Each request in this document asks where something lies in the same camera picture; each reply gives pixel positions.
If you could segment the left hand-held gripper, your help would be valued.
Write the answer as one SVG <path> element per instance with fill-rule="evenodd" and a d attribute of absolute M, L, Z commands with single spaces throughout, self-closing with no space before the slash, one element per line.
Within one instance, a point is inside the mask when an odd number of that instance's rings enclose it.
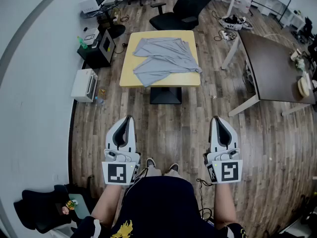
<path fill-rule="evenodd" d="M 136 153 L 133 117 L 125 116 L 109 129 L 104 154 L 106 159 L 102 162 L 102 168 L 105 184 L 134 184 L 141 159 L 140 154 Z"/>

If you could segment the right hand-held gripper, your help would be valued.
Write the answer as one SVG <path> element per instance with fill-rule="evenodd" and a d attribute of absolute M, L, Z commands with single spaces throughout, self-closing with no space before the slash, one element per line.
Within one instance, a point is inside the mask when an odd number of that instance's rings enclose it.
<path fill-rule="evenodd" d="M 210 122 L 209 143 L 211 152 L 205 153 L 203 157 L 211 184 L 239 182 L 243 160 L 234 128 L 219 116 L 213 117 Z"/>

